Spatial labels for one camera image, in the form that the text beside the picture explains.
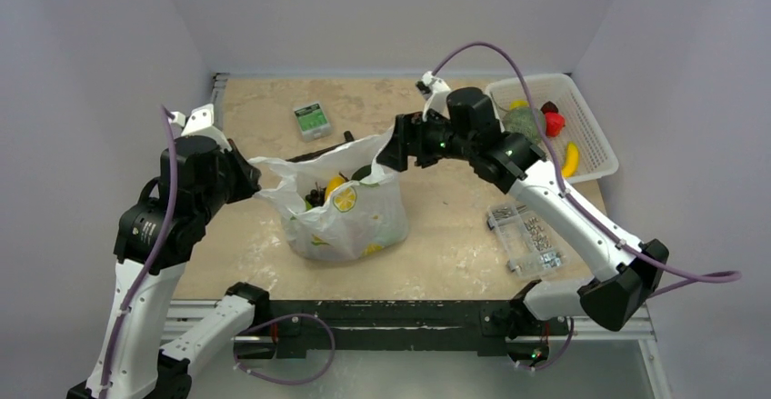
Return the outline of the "white plastic shopping bag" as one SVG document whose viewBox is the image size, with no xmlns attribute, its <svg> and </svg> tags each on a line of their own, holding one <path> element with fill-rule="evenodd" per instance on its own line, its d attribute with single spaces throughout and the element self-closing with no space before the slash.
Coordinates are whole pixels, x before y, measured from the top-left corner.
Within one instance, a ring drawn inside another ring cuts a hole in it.
<svg viewBox="0 0 771 399">
<path fill-rule="evenodd" d="M 264 187 L 257 195 L 279 213 L 286 242 L 295 254 L 311 260 L 348 262 L 407 238 L 409 224 L 399 173 L 375 161 L 393 132 L 389 128 L 300 163 L 266 156 L 248 160 L 278 176 L 276 187 Z M 372 174 L 352 181 L 351 175 L 365 165 L 372 166 Z M 316 185 L 326 187 L 336 175 L 344 176 L 347 182 L 336 188 L 323 206 L 307 210 L 305 196 Z"/>
</svg>

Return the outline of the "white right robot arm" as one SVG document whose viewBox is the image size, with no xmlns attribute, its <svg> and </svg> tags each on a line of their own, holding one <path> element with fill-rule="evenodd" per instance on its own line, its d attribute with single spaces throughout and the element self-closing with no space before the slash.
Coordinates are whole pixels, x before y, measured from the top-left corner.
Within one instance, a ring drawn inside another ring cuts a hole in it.
<svg viewBox="0 0 771 399">
<path fill-rule="evenodd" d="M 545 152 L 519 133 L 502 129 L 491 98 L 476 87 L 446 98 L 449 115 L 433 109 L 400 114 L 376 161 L 398 172 L 409 157 L 425 168 L 441 159 L 466 161 L 474 173 L 511 195 L 549 224 L 581 257 L 588 281 L 534 280 L 509 302 L 510 335 L 531 333 L 558 316 L 587 316 L 612 332 L 657 289 L 668 249 L 618 228 L 580 193 L 568 188 Z"/>
</svg>

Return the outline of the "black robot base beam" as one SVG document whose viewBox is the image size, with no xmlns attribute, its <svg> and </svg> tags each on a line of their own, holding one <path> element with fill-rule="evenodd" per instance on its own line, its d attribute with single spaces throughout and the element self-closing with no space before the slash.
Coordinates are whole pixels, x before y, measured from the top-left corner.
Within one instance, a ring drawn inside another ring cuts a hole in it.
<svg viewBox="0 0 771 399">
<path fill-rule="evenodd" d="M 534 320 L 510 300 L 275 300 L 245 283 L 228 292 L 256 299 L 255 312 L 231 341 L 241 360 L 336 349 L 474 352 L 542 362 L 549 341 L 569 331 L 566 319 Z"/>
</svg>

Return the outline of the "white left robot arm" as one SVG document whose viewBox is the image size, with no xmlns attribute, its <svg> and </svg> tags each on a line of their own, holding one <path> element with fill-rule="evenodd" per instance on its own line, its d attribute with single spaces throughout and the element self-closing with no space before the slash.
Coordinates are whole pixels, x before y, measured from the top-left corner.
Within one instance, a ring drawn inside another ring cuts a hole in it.
<svg viewBox="0 0 771 399">
<path fill-rule="evenodd" d="M 208 361 L 236 334 L 261 334 L 273 316 L 269 293 L 231 285 L 213 313 L 169 344 L 162 335 L 177 284 L 194 246 L 226 204 L 252 197 L 260 172 L 231 139 L 175 139 L 161 172 L 119 219 L 115 293 L 93 372 L 69 398 L 186 398 Z"/>
</svg>

